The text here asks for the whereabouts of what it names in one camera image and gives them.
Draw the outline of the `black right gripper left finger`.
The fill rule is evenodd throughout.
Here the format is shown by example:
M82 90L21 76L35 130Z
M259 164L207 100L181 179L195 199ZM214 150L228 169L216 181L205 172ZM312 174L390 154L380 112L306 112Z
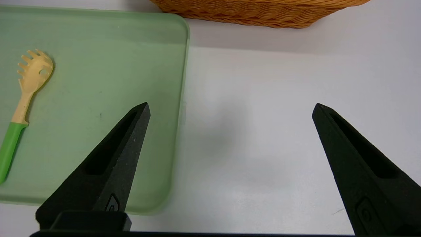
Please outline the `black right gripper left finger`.
M37 209L41 231L129 231L125 213L150 119L148 103L130 109Z

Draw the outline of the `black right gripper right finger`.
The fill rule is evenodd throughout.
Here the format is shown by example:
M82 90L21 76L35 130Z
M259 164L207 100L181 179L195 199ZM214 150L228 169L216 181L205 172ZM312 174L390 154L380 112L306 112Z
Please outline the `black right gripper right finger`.
M420 186L332 108L312 118L354 234L419 237Z

